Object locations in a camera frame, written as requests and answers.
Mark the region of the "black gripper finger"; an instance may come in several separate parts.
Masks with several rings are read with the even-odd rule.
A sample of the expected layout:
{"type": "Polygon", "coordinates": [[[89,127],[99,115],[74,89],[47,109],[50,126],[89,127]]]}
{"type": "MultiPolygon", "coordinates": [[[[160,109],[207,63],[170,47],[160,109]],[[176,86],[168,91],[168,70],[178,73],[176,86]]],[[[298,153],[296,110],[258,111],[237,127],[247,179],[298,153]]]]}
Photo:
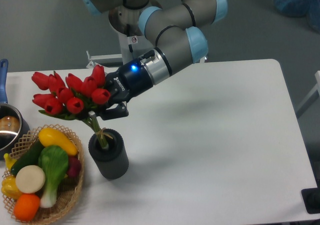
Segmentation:
{"type": "Polygon", "coordinates": [[[90,111],[88,115],[92,118],[100,117],[103,121],[124,118],[129,115],[127,105],[124,102],[118,103],[114,108],[90,111]]]}

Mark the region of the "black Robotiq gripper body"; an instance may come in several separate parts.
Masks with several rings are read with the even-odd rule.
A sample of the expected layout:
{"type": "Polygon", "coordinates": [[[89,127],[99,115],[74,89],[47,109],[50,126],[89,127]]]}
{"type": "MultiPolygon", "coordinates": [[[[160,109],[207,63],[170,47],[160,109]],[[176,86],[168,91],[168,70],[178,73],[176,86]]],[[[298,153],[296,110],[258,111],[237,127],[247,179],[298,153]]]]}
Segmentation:
{"type": "Polygon", "coordinates": [[[104,89],[110,93],[108,105],[129,102],[152,88],[153,82],[141,59],[134,59],[105,76],[104,89]]]}

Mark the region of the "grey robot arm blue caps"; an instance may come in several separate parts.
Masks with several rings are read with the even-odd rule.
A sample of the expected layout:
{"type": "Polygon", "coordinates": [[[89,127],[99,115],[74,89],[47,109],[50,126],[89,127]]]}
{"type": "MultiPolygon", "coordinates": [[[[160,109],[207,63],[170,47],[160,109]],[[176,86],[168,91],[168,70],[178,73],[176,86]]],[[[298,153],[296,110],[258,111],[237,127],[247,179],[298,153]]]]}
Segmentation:
{"type": "Polygon", "coordinates": [[[227,0],[181,0],[164,10],[155,0],[83,0],[94,15],[109,13],[122,41],[123,64],[106,76],[111,97],[97,109],[103,120],[126,117],[126,103],[208,54],[201,27],[223,19],[227,0]]]}

